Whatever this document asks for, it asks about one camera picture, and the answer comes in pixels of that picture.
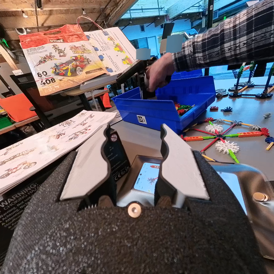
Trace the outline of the blue plastic bin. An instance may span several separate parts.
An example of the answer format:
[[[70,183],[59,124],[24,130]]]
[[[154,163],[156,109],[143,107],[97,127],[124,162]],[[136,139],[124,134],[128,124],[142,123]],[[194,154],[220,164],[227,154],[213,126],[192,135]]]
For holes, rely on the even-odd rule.
[[[215,94],[213,76],[203,76],[171,80],[156,90],[156,100],[141,99],[139,87],[112,100],[123,121],[154,130],[166,124],[179,134],[215,101]],[[174,102],[195,106],[179,117]]]
[[[171,80],[193,78],[193,77],[202,77],[202,76],[203,76],[202,69],[193,70],[193,71],[181,71],[181,72],[174,72],[171,76]]]

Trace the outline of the white instruction sheet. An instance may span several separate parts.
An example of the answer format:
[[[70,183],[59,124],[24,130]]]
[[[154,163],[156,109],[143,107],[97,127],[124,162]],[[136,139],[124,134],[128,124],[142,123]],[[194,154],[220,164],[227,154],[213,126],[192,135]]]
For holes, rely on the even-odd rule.
[[[119,27],[84,34],[110,75],[122,73],[136,61],[136,49]]]

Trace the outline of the pile of colourful toy pieces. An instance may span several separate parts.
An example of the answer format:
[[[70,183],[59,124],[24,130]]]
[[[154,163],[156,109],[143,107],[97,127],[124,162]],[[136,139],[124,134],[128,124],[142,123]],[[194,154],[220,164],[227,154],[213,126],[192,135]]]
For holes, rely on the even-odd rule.
[[[195,104],[194,105],[182,105],[177,102],[174,102],[174,105],[175,105],[175,108],[176,108],[176,111],[177,111],[179,117],[182,117],[184,114],[186,114],[189,110],[191,110],[195,106]]]

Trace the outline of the round wooden table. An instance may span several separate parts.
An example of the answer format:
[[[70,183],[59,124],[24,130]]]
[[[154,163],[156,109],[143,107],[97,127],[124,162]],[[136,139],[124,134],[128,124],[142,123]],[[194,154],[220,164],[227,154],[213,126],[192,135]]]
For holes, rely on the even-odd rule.
[[[90,92],[91,94],[93,94],[94,97],[98,97],[98,96],[101,96],[105,93],[109,93],[109,89],[99,89],[99,90],[96,90],[95,88],[84,88],[84,89],[80,89],[80,87],[78,88],[75,88],[75,89],[72,89],[72,90],[69,90],[69,91],[65,91],[65,92],[62,92],[60,93],[61,96],[78,96],[80,94],[84,94],[84,93],[88,93]]]

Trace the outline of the toy frame model with wheels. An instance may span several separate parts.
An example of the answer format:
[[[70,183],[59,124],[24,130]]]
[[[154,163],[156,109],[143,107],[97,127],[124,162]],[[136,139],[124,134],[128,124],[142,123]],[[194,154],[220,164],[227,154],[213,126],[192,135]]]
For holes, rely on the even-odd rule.
[[[239,97],[255,97],[258,99],[272,98],[274,87],[273,87],[273,84],[270,83],[270,80],[274,73],[274,65],[272,64],[268,74],[266,84],[264,85],[254,84],[254,82],[251,81],[251,78],[253,77],[255,72],[255,68],[256,68],[256,62],[252,61],[248,65],[246,65],[246,63],[242,63],[238,71],[232,70],[234,78],[237,80],[236,84],[234,84],[233,87],[229,88],[228,91],[226,91],[226,89],[223,89],[223,88],[216,89],[215,90],[216,98],[221,99],[226,96],[230,98],[239,98]],[[247,70],[249,70],[248,81],[240,82],[240,78],[243,72]],[[249,88],[259,88],[259,87],[264,88],[262,93],[258,93],[258,94],[245,93],[245,91]]]

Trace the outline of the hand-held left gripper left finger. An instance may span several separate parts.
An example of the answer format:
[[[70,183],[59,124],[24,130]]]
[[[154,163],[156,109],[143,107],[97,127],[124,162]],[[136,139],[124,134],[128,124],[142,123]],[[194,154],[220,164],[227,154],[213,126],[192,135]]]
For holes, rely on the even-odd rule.
[[[60,194],[60,201],[109,196],[116,201],[116,183],[105,153],[109,124],[101,126],[76,151],[76,157]]]

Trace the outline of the white plastic sheet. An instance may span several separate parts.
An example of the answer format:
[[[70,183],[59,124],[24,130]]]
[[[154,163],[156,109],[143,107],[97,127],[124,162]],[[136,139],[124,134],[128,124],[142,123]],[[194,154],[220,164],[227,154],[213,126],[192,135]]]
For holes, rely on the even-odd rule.
[[[122,117],[118,110],[113,111],[113,113],[115,113],[115,117],[109,122],[110,126],[122,120]]]

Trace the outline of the person's right forearm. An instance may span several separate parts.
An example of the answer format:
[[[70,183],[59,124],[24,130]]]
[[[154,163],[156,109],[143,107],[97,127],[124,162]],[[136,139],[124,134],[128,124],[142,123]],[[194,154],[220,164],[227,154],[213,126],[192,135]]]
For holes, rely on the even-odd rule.
[[[182,44],[173,53],[177,72],[273,60],[274,1],[261,1]]]

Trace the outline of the black toy box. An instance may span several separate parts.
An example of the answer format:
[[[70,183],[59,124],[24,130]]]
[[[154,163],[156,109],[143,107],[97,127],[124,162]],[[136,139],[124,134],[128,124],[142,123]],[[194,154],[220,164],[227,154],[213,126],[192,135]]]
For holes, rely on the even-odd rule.
[[[110,128],[107,137],[108,141],[104,151],[110,161],[112,176],[117,182],[119,174],[123,176],[128,172],[130,162],[118,132],[115,129]],[[3,194],[3,200],[0,202],[1,237],[12,237],[13,231],[32,196],[67,155],[68,153]]]

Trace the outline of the wooden side desk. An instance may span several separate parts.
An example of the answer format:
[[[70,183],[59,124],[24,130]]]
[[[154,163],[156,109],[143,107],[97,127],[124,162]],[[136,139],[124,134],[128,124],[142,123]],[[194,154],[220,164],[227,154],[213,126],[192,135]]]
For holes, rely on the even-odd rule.
[[[29,119],[26,119],[26,120],[23,120],[21,122],[16,122],[10,126],[7,126],[5,128],[2,128],[0,129],[0,135],[6,133],[6,132],[9,132],[9,131],[12,131],[12,130],[15,130],[17,128],[19,128],[20,126],[25,126],[29,123],[32,123],[32,122],[35,122],[37,120],[39,120],[40,118],[38,116],[34,116],[32,118],[29,118]]]

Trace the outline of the orange traffic cone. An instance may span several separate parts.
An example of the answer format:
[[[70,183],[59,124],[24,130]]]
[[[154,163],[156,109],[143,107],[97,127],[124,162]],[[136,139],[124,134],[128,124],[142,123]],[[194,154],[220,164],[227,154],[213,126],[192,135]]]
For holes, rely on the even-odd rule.
[[[106,92],[103,95],[103,105],[104,105],[105,109],[110,109],[110,108],[112,108],[112,105],[110,103],[109,89],[104,88],[104,91],[106,91]]]

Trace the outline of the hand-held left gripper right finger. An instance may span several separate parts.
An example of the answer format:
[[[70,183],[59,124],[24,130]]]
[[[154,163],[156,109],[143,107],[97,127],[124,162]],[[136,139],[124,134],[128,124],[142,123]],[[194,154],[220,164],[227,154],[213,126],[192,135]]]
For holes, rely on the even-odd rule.
[[[160,128],[162,161],[155,185],[155,206],[169,197],[171,206],[181,208],[187,198],[209,201],[203,177],[191,147],[168,125]]]

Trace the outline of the orange folder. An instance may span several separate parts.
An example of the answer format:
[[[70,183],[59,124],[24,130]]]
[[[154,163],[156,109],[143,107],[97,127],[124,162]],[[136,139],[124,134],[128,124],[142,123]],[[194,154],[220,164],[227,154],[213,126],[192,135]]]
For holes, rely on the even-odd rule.
[[[0,106],[15,122],[22,122],[36,116],[35,111],[30,110],[33,107],[32,103],[23,93],[0,99]]]

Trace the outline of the smartphone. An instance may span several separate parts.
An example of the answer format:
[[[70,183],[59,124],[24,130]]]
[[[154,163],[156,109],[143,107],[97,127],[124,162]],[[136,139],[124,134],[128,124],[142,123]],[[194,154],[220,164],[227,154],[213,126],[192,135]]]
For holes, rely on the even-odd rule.
[[[160,165],[162,158],[137,155],[123,183],[118,183],[117,206],[125,207],[133,201],[140,201],[146,206],[154,205],[154,194],[135,188],[135,183],[145,163]],[[274,209],[273,188],[270,181],[258,169],[245,164],[210,163],[234,193],[247,215],[262,256],[274,258]]]

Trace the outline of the colourful toy wheel model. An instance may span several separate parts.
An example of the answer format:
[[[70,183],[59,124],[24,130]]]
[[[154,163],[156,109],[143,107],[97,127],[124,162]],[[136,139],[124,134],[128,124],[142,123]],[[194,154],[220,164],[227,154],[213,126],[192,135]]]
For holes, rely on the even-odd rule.
[[[235,127],[247,126],[250,131],[230,133]],[[206,141],[211,142],[201,149],[200,154],[210,162],[217,162],[206,155],[206,151],[215,146],[218,152],[229,155],[233,161],[239,164],[236,153],[240,151],[240,147],[235,142],[230,142],[229,138],[249,138],[249,137],[265,137],[267,144],[266,151],[273,148],[274,138],[270,135],[269,129],[260,127],[254,124],[246,124],[242,121],[227,120],[227,119],[214,119],[212,117],[204,121],[195,123],[192,127],[187,128],[182,132],[180,137],[186,142],[193,141]]]

